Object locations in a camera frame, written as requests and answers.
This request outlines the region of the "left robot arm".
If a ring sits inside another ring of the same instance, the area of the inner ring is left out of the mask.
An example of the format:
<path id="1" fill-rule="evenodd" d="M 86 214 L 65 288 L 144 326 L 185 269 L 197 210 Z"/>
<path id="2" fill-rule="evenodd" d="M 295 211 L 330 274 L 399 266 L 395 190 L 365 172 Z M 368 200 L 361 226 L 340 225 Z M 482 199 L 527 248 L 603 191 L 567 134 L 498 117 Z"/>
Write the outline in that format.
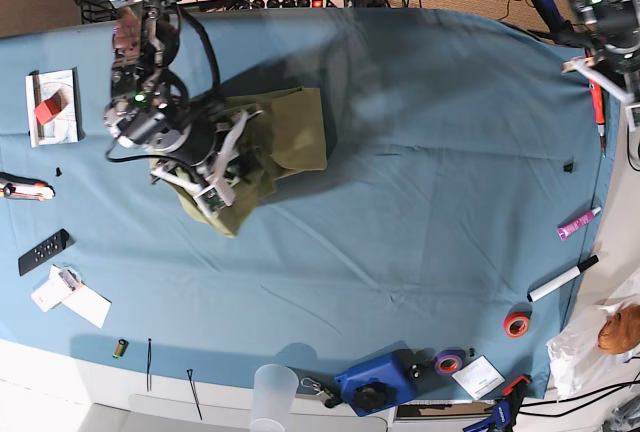
<path id="1" fill-rule="evenodd" d="M 584 28 L 587 47 L 595 61 L 603 62 L 612 73 L 622 77 L 623 85 L 594 70 L 586 63 L 573 68 L 593 80 L 624 110 L 630 132 L 639 129 L 639 0 L 568 0 Z"/>

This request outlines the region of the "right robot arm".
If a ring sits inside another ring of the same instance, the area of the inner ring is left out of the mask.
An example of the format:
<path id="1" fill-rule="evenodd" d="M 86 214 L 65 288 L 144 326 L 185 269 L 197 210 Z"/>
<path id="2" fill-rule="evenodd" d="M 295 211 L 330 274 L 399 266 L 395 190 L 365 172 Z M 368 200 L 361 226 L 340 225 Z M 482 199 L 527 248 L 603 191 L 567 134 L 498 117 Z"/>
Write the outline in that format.
<path id="1" fill-rule="evenodd" d="M 258 165 L 242 136 L 261 109 L 225 106 L 209 36 L 181 0 L 110 1 L 118 18 L 104 124 L 114 144 L 141 149 L 138 157 L 152 162 L 152 181 L 185 191 L 204 216 L 232 206 Z M 210 88 L 198 96 L 170 69 L 183 24 L 199 37 L 211 72 Z"/>

